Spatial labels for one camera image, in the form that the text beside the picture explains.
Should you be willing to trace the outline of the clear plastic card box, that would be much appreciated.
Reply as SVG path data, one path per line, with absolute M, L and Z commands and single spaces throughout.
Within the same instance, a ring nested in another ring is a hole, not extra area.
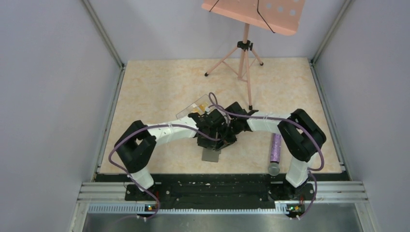
M 188 107 L 180 111 L 178 114 L 176 114 L 177 119 L 181 119 L 185 116 L 187 116 L 190 113 L 198 113 L 199 115 L 203 115 L 205 113 L 210 112 L 210 107 L 211 107 L 211 102 L 209 100 L 208 95 L 203 95 L 199 99 L 197 99 L 195 102 L 190 104 Z

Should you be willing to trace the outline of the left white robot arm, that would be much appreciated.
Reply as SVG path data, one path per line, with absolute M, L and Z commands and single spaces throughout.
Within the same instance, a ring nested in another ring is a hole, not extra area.
M 189 113 L 174 121 L 152 125 L 134 121 L 115 143 L 109 161 L 113 163 L 112 155 L 117 153 L 123 163 L 121 169 L 137 186 L 137 194 L 149 200 L 155 194 L 155 187 L 147 165 L 155 147 L 187 138 L 197 138 L 201 146 L 214 146 L 220 141 L 218 130 L 225 126 L 226 118 L 218 110 L 209 114 Z

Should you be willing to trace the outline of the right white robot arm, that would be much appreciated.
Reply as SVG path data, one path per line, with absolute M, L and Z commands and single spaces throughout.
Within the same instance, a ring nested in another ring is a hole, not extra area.
M 322 129 L 303 109 L 296 109 L 283 116 L 246 112 L 237 103 L 223 110 L 231 119 L 242 123 L 242 128 L 252 132 L 264 131 L 281 135 L 292 155 L 288 171 L 283 180 L 280 193 L 289 199 L 297 199 L 303 193 L 308 175 L 324 168 L 322 146 L 327 138 Z

